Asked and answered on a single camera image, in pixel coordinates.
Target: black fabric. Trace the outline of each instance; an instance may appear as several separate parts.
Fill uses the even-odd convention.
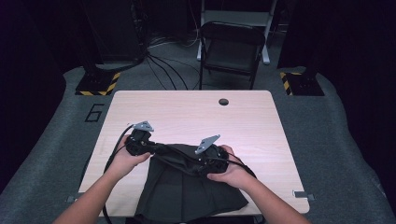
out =
[[[192,156],[196,149],[186,145],[173,147],[183,148],[183,152]],[[195,168],[189,170],[191,166],[179,154],[168,152],[159,152],[150,159],[136,217],[165,223],[187,222],[238,210],[248,204],[239,189],[198,176],[192,171]]]

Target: wooden table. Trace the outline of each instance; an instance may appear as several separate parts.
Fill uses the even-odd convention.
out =
[[[228,105],[220,105],[219,99]],[[258,179],[300,213],[309,210],[290,147],[269,91],[118,91],[99,134],[79,192],[85,192],[103,173],[121,133],[129,125],[148,120],[151,141],[198,146],[220,134],[216,145],[228,145]],[[112,217],[134,215],[146,182],[149,161],[139,164],[113,189],[107,203]],[[257,215],[259,209],[242,192],[248,205],[230,215]]]

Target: cable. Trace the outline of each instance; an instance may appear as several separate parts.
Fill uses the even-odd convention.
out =
[[[156,57],[156,56],[154,56],[154,55],[152,55],[152,54],[149,54],[149,56],[151,56],[151,57],[153,57],[153,58],[159,60],[160,62],[162,62],[162,63],[168,65],[168,67],[170,67],[170,68],[177,74],[177,76],[181,79],[181,81],[182,81],[183,84],[184,84],[184,87],[186,87],[186,90],[189,89],[189,88],[187,87],[187,84],[186,84],[186,82],[184,81],[183,77],[178,73],[178,71],[175,70],[174,67],[172,67],[169,63],[167,63],[167,62],[161,60],[160,58],[158,58],[158,57]]]
[[[131,126],[129,126],[128,128],[126,128],[126,129],[123,131],[123,133],[120,135],[120,138],[119,138],[119,140],[117,141],[117,144],[114,146],[113,152],[111,153],[110,157],[108,158],[108,161],[107,161],[107,163],[106,163],[105,170],[103,171],[103,173],[105,173],[105,172],[107,171],[108,167],[110,166],[111,162],[113,162],[114,157],[117,155],[117,153],[118,153],[123,147],[126,147],[126,145],[124,145],[124,146],[121,147],[120,149],[117,149],[118,145],[120,144],[120,142],[121,142],[121,140],[122,140],[122,137],[123,137],[131,128],[133,128],[133,127],[134,127],[134,125],[132,124]],[[111,224],[112,222],[111,222],[111,220],[110,220],[110,217],[108,216],[107,209],[106,209],[106,204],[103,206],[102,212],[103,212],[103,215],[104,215],[104,217],[105,217],[107,223],[108,223],[108,224]]]
[[[226,159],[222,159],[222,158],[207,158],[207,159],[214,160],[214,161],[227,161],[228,163],[238,165],[238,166],[244,168],[244,170],[246,170],[250,175],[254,176],[254,178],[257,178],[256,175],[253,173],[253,171],[250,170],[250,168],[248,168],[248,166],[246,166],[243,163],[239,163],[237,161],[230,161],[230,160],[226,160]]]
[[[196,37],[195,37],[195,40],[190,45],[183,45],[184,47],[187,47],[187,48],[194,45],[195,42],[197,42],[198,36],[199,36],[198,25],[197,25],[197,21],[195,20],[194,13],[192,12],[192,6],[191,6],[190,0],[189,0],[189,7],[190,7],[191,16],[192,16],[192,19],[193,19],[194,25],[195,25]]]
[[[151,64],[149,63],[149,59],[148,59],[148,66],[149,66],[149,68],[151,68],[152,73],[154,73],[154,76],[157,78],[157,80],[160,82],[160,84],[163,86],[163,88],[167,91],[166,87],[163,85],[163,83],[158,78],[157,74],[155,73],[154,69],[151,67]]]
[[[176,91],[177,88],[176,88],[176,86],[175,86],[175,83],[174,83],[173,79],[169,76],[168,72],[167,72],[162,66],[160,66],[158,63],[156,63],[156,62],[151,58],[151,56],[150,56],[149,54],[148,54],[148,57],[151,59],[152,62],[154,62],[155,64],[157,64],[157,66],[161,67],[161,69],[162,69],[162,70],[165,72],[165,74],[169,77],[169,80],[171,81],[171,83],[172,83],[172,85],[173,85],[173,87],[174,87],[174,89],[175,89],[175,91]]]

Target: yellow and black hazard tape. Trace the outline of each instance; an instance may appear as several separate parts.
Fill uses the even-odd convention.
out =
[[[76,95],[109,95],[113,92],[114,88],[116,87],[117,81],[119,80],[120,73],[114,75],[113,79],[111,80],[110,85],[108,86],[106,91],[76,91]]]
[[[280,73],[280,77],[282,78],[283,81],[283,87],[285,88],[286,94],[287,95],[293,95],[293,92],[291,90],[290,84],[288,82],[288,79],[286,77],[286,74],[292,74],[292,75],[300,75],[301,73]]]

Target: black cable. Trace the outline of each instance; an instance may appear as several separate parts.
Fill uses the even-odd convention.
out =
[[[176,62],[176,63],[181,63],[181,64],[187,65],[188,67],[191,67],[192,69],[194,69],[195,72],[197,72],[197,74],[198,74],[198,81],[195,83],[194,87],[192,88],[193,90],[195,90],[195,88],[196,88],[196,87],[198,86],[198,84],[199,84],[199,71],[198,71],[198,69],[196,69],[194,66],[192,66],[192,65],[190,65],[190,64],[183,63],[183,62],[180,62],[180,61],[178,61],[178,60],[168,59],[168,58],[158,57],[158,56],[157,56],[157,58],[161,58],[161,59],[168,60],[168,61],[172,61],[172,62]]]
[[[117,153],[118,153],[123,147],[126,147],[126,145],[124,145],[123,147],[118,148],[118,145],[120,144],[120,142],[121,142],[121,140],[122,140],[122,137],[123,137],[132,127],[134,127],[134,125],[131,125],[131,126],[129,126],[128,128],[126,128],[126,129],[123,131],[123,133],[121,134],[119,140],[117,141],[117,144],[114,146],[113,152],[111,153],[110,157],[108,158],[108,161],[107,161],[107,163],[106,163],[105,170],[103,171],[103,173],[105,173],[105,172],[107,171],[108,167],[110,166],[111,162],[113,162],[114,157],[117,155]],[[106,204],[103,206],[102,212],[103,212],[103,216],[105,217],[107,223],[108,223],[108,224],[111,224],[112,222],[111,222],[111,220],[110,220],[110,217],[108,216],[107,209],[106,209]]]
[[[175,89],[175,91],[176,91],[177,88],[176,88],[176,86],[175,86],[175,83],[174,83],[174,81],[172,80],[172,78],[169,76],[169,74],[168,74],[168,72],[166,71],[166,69],[164,69],[160,64],[156,63],[156,62],[151,58],[151,56],[150,56],[149,54],[148,54],[148,58],[150,58],[152,62],[154,62],[155,64],[157,64],[157,66],[161,67],[161,69],[162,69],[162,70],[165,72],[165,74],[169,77],[169,80],[171,81],[171,83],[172,83],[172,85],[173,85],[173,87],[174,87],[174,89]]]
[[[186,87],[186,90],[189,89],[189,88],[187,87],[187,84],[186,84],[186,82],[184,81],[183,77],[178,73],[178,71],[176,71],[176,69],[175,69],[174,67],[172,67],[169,63],[165,62],[164,60],[160,59],[159,57],[156,57],[156,56],[154,56],[154,55],[152,55],[152,54],[150,54],[150,53],[149,53],[148,55],[151,56],[151,57],[153,57],[153,58],[155,58],[155,59],[157,59],[157,60],[159,60],[160,62],[162,62],[162,63],[168,65],[168,67],[170,67],[170,68],[177,74],[177,76],[181,79],[181,81],[182,81],[183,84],[184,84],[184,87]]]
[[[148,59],[148,66],[151,69],[152,73],[154,73],[154,76],[157,78],[157,80],[163,86],[163,88],[167,91],[166,87],[163,85],[163,83],[161,82],[160,78],[157,76],[157,73],[155,73],[154,69],[151,67],[151,64],[149,63],[149,59]]]
[[[230,160],[222,159],[222,158],[208,158],[208,159],[214,160],[214,161],[226,161],[228,163],[238,165],[238,166],[244,168],[244,170],[246,170],[250,175],[254,176],[254,178],[257,178],[257,176],[253,173],[253,171],[250,170],[250,168],[248,168],[248,166],[246,166],[245,164],[242,164],[242,163],[239,163],[239,162],[236,162],[236,161],[230,161]]]

